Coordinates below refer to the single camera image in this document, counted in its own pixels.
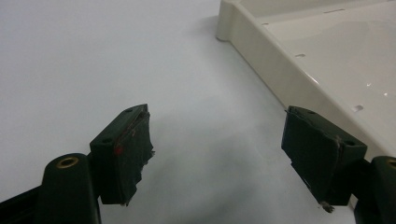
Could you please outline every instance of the white background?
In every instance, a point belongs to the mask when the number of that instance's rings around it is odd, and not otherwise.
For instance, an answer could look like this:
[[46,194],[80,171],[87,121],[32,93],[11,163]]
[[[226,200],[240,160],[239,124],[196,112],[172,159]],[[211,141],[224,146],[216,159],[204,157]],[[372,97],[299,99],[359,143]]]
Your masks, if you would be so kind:
[[1,1],[0,201],[148,104],[156,155],[103,223],[354,223],[290,166],[284,108],[215,38],[218,13],[218,0]]

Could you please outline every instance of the white tray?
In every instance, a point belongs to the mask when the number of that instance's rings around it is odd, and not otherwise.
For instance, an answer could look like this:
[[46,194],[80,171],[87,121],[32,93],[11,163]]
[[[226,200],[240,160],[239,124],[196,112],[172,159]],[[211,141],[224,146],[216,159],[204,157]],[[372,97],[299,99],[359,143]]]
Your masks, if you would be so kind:
[[396,1],[223,0],[230,41],[284,105],[396,156]]

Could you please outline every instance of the white table surface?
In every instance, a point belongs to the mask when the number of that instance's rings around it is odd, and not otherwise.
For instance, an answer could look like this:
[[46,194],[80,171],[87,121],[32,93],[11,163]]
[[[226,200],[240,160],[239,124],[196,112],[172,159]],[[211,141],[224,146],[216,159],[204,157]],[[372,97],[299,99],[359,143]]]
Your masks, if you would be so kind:
[[0,1],[0,201],[147,103],[156,155],[109,223],[355,223],[280,148],[286,114],[215,38],[218,0]]

